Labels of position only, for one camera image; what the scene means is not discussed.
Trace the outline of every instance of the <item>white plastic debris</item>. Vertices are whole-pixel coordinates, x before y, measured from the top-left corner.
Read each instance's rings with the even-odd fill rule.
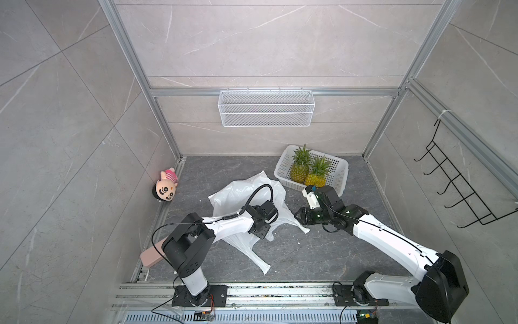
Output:
[[[269,184],[274,189],[274,205],[279,211],[279,217],[271,224],[266,239],[274,240],[273,232],[281,224],[287,223],[295,225],[304,233],[309,232],[309,229],[300,225],[295,219],[292,212],[286,206],[284,199],[286,198],[286,190],[278,181],[268,178],[264,171],[246,180],[232,181],[225,188],[209,196],[210,203],[214,207],[212,213],[213,217],[220,217],[222,215],[234,214],[238,209],[243,207],[252,192],[263,184]],[[260,190],[250,202],[250,205],[262,205],[265,201],[270,199],[270,190],[264,188]],[[270,265],[263,261],[252,251],[254,244],[259,241],[259,238],[250,233],[238,233],[227,236],[223,239],[225,242],[234,246],[247,257],[249,257],[257,266],[261,268],[264,274],[270,270]]]

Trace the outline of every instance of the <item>pink stuffed toy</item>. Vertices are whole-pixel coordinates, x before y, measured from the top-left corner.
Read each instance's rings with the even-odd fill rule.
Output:
[[[170,167],[166,171],[160,172],[160,180],[153,186],[153,196],[161,201],[171,201],[175,196],[176,187],[178,186],[178,177],[175,169]]]

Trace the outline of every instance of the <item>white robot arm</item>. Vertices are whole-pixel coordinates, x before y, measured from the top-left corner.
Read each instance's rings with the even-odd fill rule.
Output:
[[[254,195],[264,187],[271,190],[270,201],[261,206],[249,206]],[[295,214],[302,225],[332,224],[336,231],[344,230],[376,246],[410,272],[409,277],[399,277],[366,271],[353,285],[358,304],[379,299],[401,301],[418,305],[438,321],[450,321],[469,292],[456,255],[449,251],[437,253],[390,229],[365,209],[357,205],[345,206],[330,186],[308,186],[303,190],[303,196],[309,207],[302,207]],[[200,266],[210,246],[236,233],[248,232],[264,238],[277,214],[272,188],[262,185],[234,214],[201,218],[191,213],[179,223],[163,241],[162,250],[184,282],[193,305],[203,304],[209,294],[210,285]]]
[[[309,207],[302,207],[295,218],[306,226],[332,224],[365,240],[397,261],[411,277],[385,276],[370,271],[355,281],[357,301],[390,299],[418,305],[430,317],[449,322],[469,293],[459,258],[449,252],[424,247],[397,233],[356,206],[345,206],[330,186],[303,190]]]

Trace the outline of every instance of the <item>gray marble floor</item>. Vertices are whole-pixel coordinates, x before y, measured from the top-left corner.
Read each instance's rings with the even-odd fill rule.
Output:
[[[342,196],[346,204],[355,203],[379,220],[393,226],[367,165],[360,156],[343,157],[349,163],[349,176]],[[233,180],[246,179],[264,170],[275,179],[279,157],[201,156],[187,157],[175,199],[166,222],[180,221],[191,212],[211,216],[207,196]],[[304,206],[299,191],[286,188],[286,204],[292,212]],[[292,225],[281,225],[272,242],[261,240],[254,252],[271,265],[266,275],[248,257],[224,241],[210,249],[203,268],[209,281],[312,281],[354,280],[365,270],[386,275],[407,275],[407,271],[369,243],[344,231],[326,233],[320,226],[304,234]],[[173,228],[162,233],[165,237]],[[149,272],[150,281],[171,281],[171,267],[160,262]]]

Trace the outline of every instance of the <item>wall-mounted wire basket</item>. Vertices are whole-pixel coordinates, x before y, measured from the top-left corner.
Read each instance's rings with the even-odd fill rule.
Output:
[[[309,126],[314,108],[309,90],[224,90],[218,100],[224,127]]]

